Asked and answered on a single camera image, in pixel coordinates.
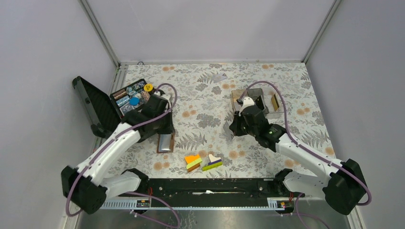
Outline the silver VIP credit card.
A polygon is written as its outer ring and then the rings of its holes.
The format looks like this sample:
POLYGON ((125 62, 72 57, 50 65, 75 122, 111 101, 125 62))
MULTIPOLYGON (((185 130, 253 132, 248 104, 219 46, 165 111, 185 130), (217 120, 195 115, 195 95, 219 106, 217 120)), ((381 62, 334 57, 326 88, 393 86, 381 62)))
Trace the silver VIP credit card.
POLYGON ((233 132, 230 130, 230 122, 229 121, 225 121, 224 125, 223 125, 223 130, 224 130, 224 135, 226 136, 226 138, 230 141, 232 141, 232 139, 234 138, 234 134, 233 132))

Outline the brown leather card holder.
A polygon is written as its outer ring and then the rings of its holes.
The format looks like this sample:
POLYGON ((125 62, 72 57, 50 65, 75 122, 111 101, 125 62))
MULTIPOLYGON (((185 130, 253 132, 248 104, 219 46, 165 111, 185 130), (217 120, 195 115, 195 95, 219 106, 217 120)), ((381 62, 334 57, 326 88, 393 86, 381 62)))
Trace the brown leather card holder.
POLYGON ((157 153, 172 153, 174 151, 175 133, 159 135, 157 153))

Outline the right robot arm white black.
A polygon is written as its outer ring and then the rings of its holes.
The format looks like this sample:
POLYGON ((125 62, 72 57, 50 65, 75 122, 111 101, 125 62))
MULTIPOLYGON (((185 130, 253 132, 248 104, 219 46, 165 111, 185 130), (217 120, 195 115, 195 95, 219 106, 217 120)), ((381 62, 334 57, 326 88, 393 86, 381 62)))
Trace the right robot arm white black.
POLYGON ((361 205, 364 196, 368 197, 365 204, 370 203, 371 193, 356 161, 344 162, 315 151, 286 128, 270 123, 257 106, 236 111, 229 128, 235 136, 250 135, 262 147, 298 161, 313 173, 310 176, 283 169, 274 178, 276 194, 285 197, 290 192, 299 192, 318 197, 343 215, 361 205))

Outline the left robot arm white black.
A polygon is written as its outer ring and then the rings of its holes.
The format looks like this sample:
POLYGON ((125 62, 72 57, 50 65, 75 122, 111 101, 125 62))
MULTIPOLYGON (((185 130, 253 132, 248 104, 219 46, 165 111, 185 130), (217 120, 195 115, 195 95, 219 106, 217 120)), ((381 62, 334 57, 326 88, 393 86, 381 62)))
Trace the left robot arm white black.
POLYGON ((127 112, 111 136, 86 160, 76 167, 66 166, 61 171, 63 195, 67 202, 75 203, 87 214, 97 212, 105 200, 132 191, 143 196, 148 191, 147 181, 133 169, 119 176, 107 178, 106 174, 118 159, 135 143, 141 143, 155 134, 174 132, 171 110, 177 98, 159 92, 137 109, 127 112))

